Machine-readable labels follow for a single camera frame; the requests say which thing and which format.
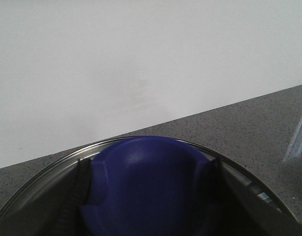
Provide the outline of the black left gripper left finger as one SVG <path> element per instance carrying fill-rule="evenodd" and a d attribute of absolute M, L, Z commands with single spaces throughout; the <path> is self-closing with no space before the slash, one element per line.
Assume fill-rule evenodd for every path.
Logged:
<path fill-rule="evenodd" d="M 91 181 L 89 160 L 25 184 L 0 212 L 0 236 L 89 236 L 80 214 Z"/>

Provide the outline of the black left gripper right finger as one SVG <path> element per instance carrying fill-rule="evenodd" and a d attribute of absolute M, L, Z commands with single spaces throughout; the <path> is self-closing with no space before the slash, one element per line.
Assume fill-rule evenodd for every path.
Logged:
<path fill-rule="evenodd" d="M 215 158 L 215 199 L 222 205 L 217 236 L 302 236 L 302 224 L 257 177 Z"/>

